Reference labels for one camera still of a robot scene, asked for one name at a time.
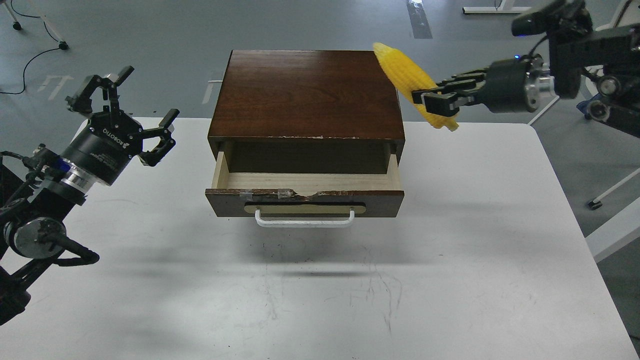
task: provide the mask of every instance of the white drawer handle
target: white drawer handle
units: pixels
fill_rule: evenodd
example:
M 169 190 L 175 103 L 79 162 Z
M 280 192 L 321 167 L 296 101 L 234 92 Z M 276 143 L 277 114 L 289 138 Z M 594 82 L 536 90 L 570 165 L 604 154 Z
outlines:
M 255 221 L 262 227 L 347 227 L 353 223 L 356 213 L 349 210 L 347 220 L 264 220 L 260 209 L 255 210 Z

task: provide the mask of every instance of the corn cob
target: corn cob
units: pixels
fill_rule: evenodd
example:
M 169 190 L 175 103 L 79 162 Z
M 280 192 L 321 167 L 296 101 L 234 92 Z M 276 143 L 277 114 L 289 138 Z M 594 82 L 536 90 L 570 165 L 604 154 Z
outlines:
M 389 80 L 391 80 L 391 83 L 393 83 L 396 89 L 410 102 L 413 102 L 411 91 L 436 87 L 436 83 L 429 75 L 400 50 L 376 42 L 373 44 L 373 52 L 378 58 L 380 67 Z M 458 128 L 455 116 L 444 117 L 428 113 L 423 104 L 414 104 L 414 106 L 436 129 L 446 126 L 449 130 L 454 131 Z

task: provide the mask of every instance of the wooden box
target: wooden box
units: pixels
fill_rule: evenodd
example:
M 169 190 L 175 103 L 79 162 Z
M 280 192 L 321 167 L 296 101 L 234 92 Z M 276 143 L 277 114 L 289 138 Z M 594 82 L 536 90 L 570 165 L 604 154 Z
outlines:
M 231 53 L 208 134 L 219 217 L 394 217 L 404 129 L 371 51 Z

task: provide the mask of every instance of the black cable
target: black cable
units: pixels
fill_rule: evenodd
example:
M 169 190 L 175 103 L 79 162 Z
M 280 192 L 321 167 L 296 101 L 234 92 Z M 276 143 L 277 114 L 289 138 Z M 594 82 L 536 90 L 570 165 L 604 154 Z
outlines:
M 631 3 L 633 2 L 633 0 L 627 0 L 627 2 L 623 5 L 622 11 L 620 12 L 620 15 L 618 15 L 618 18 L 616 19 L 616 21 L 613 24 L 614 28 L 617 28 L 618 25 L 620 25 L 620 21 L 622 21 L 622 18 L 625 16 L 625 12 L 627 12 L 627 9 L 629 8 L 629 5 L 631 5 Z
M 22 160 L 24 158 L 24 156 L 11 151 L 0 151 L 0 156 L 11 156 L 12 158 L 16 158 L 18 160 Z
M 49 50 L 45 50 L 43 52 L 41 52 L 40 54 L 37 54 L 36 56 L 32 57 L 31 60 L 29 60 L 29 62 L 27 62 L 27 65 L 24 66 L 24 70 L 22 71 L 22 91 L 20 92 L 4 92 L 4 91 L 0 91 L 0 94 L 9 94 L 9 95 L 19 95 L 22 94 L 26 88 L 27 88 L 27 83 L 24 79 L 24 74 L 27 71 L 27 66 L 29 66 L 29 64 L 33 61 L 33 59 L 37 58 L 38 56 L 44 54 L 44 53 L 48 53 L 49 51 L 54 51 L 54 50 L 60 50 L 59 47 L 55 48 L 55 49 L 49 49 Z
M 16 14 L 18 14 L 20 16 L 32 17 L 34 19 L 41 19 L 41 17 L 39 17 L 39 16 L 25 15 L 23 13 L 19 13 L 19 12 L 15 11 L 15 9 L 13 8 L 13 0 L 11 0 L 11 9 L 13 10 L 13 12 L 15 12 Z M 53 41 L 59 42 L 58 39 L 54 38 L 53 35 L 51 35 L 51 33 L 49 32 L 49 28 L 47 28 L 47 23 L 44 22 L 44 21 L 42 23 L 44 24 L 44 29 L 47 30 L 47 34 L 49 34 L 49 36 L 53 39 Z
M 51 33 L 49 32 L 49 28 L 47 28 L 47 23 L 43 21 L 42 24 L 44 24 L 44 29 L 47 30 L 47 34 L 49 34 L 49 36 L 53 39 L 53 41 L 59 42 L 58 39 L 54 38 L 53 35 L 51 35 Z
M 36 168 L 34 169 L 34 171 L 30 172 L 29 175 L 27 176 L 27 178 L 25 179 L 25 181 L 18 187 L 18 189 L 9 197 L 9 199 L 6 201 L 7 204 L 9 204 L 11 201 L 13 201 L 15 199 L 16 196 L 18 196 L 18 194 L 20 192 L 22 192 L 27 186 L 31 186 L 34 181 L 36 180 L 36 177 L 38 175 L 40 175 L 40 172 L 42 171 L 42 168 L 44 168 L 45 165 L 45 161 L 44 160 L 40 160 L 40 162 L 38 163 L 38 166 L 36 166 Z
M 540 44 L 542 44 L 542 43 L 543 43 L 546 39 L 548 39 L 548 38 L 549 38 L 549 36 L 548 36 L 548 35 L 545 35 L 543 38 L 541 38 L 541 39 L 540 39 L 540 41 L 538 41 L 538 42 L 536 43 L 536 45 L 534 45 L 534 46 L 533 46 L 533 48 L 531 49 L 531 51 L 529 51 L 529 57 L 533 56 L 533 52 L 535 52 L 536 48 L 537 48 Z
M 15 12 L 16 14 L 20 15 L 20 16 L 24 16 L 24 17 L 32 17 L 34 19 L 39 19 L 39 16 L 31 16 L 31 15 L 24 15 L 23 13 L 19 13 L 17 11 L 15 11 L 15 9 L 13 8 L 13 0 L 11 0 L 11 9 L 13 10 L 13 12 Z

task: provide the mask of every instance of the drawer front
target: drawer front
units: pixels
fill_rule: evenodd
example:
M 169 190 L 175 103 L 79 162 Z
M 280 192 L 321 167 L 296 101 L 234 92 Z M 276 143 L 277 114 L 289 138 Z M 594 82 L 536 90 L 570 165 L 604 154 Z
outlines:
M 344 212 L 337 210 L 340 206 L 356 208 L 356 217 L 396 217 L 404 198 L 402 190 L 323 191 L 302 196 L 289 189 L 206 189 L 205 194 L 219 217 L 252 217 L 255 206 L 269 205 L 297 208 L 299 205 L 317 205 L 306 207 L 310 210 L 302 210 L 304 213 L 285 210 L 281 215 L 269 213 L 269 217 L 344 216 Z M 323 207 L 326 207 L 326 213 L 318 211 Z

